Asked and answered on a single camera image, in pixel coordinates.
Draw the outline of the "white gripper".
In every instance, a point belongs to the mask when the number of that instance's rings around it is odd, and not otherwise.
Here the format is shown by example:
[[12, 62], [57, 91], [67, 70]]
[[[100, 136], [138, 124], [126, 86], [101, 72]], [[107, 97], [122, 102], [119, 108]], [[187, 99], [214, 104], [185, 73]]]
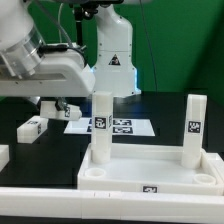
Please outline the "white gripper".
[[95, 77], [84, 59], [75, 51], [47, 54], [29, 78], [0, 75], [0, 96], [58, 97], [55, 107], [65, 111], [64, 97], [87, 97], [94, 89]]

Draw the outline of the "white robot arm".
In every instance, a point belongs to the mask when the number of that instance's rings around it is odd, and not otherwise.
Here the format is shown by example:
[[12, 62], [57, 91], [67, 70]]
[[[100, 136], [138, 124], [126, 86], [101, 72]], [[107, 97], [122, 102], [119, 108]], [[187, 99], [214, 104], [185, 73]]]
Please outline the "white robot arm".
[[[44, 1], [77, 5], [84, 19], [97, 23], [97, 62], [91, 67], [82, 47], [67, 39], [47, 44], [28, 12]], [[132, 25], [118, 15], [116, 4], [136, 0], [0, 0], [0, 96], [87, 97], [110, 91], [116, 97], [138, 94], [132, 64]]]

